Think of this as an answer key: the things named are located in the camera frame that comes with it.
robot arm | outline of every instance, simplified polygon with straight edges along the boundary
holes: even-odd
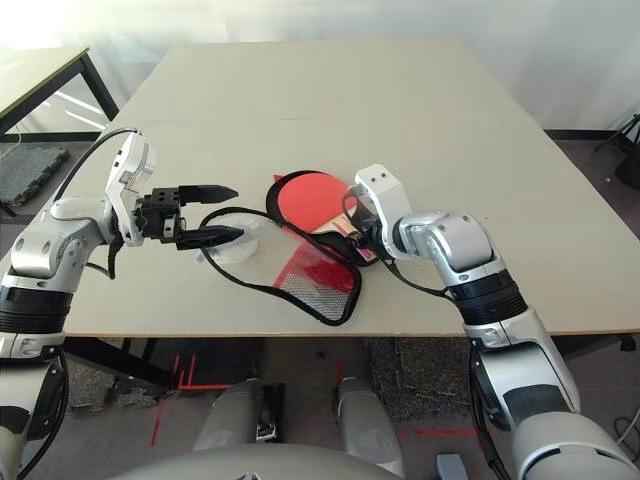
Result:
[[[144,238],[185,249],[220,245],[243,233],[224,226],[183,228],[180,207],[237,195],[226,187],[153,189],[142,197],[139,187],[154,164],[145,137],[129,134],[113,161],[106,196],[54,200],[11,249],[0,287],[0,479],[18,476],[27,441],[55,435],[64,397],[63,326],[94,249],[110,245],[114,260],[123,243],[140,246]]]
[[[580,415],[575,382],[484,228],[470,215],[412,213],[385,167],[356,175],[378,216],[372,239],[390,258],[434,262],[464,320],[470,375],[499,428],[515,431],[517,478],[640,478],[594,422]]]

beige tabletop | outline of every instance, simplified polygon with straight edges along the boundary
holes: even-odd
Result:
[[[88,50],[86,46],[0,50],[0,117]]]
[[[640,330],[640,244],[529,115],[446,39],[186,45],[173,48],[109,128],[143,129],[159,151],[153,186],[217,183],[229,205],[264,208],[273,174],[322,170],[351,183],[382,163],[416,212],[468,212],[500,248],[553,333]],[[120,140],[69,194],[104,189]],[[183,210],[191,226],[211,206]],[[380,265],[363,270],[352,318],[326,327],[236,286],[193,251],[147,240],[116,281],[85,273],[65,330],[96,336],[460,335],[448,302]],[[105,263],[101,249],[93,261]],[[2,264],[6,268],[6,259]],[[439,285],[427,261],[400,265]]]

